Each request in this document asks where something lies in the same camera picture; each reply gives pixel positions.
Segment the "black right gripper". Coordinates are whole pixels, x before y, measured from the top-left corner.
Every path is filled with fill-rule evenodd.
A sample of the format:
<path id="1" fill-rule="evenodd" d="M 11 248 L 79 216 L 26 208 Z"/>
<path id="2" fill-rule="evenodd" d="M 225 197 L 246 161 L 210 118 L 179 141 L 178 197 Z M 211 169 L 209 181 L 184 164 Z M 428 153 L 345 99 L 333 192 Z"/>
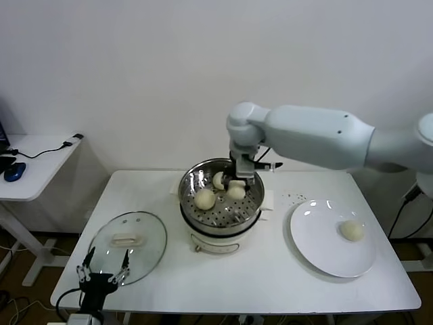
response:
<path id="1" fill-rule="evenodd" d="M 232 180 L 244 181 L 244 190 L 251 190 L 252 184 L 252 161 L 247 154 L 232 154 L 230 152 L 231 167 L 229 171 L 223 171 L 221 183 L 223 187 L 228 187 Z"/>

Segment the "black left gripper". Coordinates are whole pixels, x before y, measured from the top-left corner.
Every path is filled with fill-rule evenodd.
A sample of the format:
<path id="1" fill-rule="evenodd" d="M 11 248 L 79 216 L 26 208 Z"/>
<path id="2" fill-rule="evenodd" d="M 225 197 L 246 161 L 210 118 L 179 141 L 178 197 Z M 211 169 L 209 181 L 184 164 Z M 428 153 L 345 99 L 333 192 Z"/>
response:
<path id="1" fill-rule="evenodd" d="M 76 267 L 80 290 L 84 293 L 81 303 L 81 313 L 94 313 L 104 307 L 106 297 L 118 289 L 130 274 L 129 249 L 126 250 L 120 270 L 112 274 L 92 273 L 90 264 L 95 253 L 95 247 L 85 256 L 83 262 Z"/>

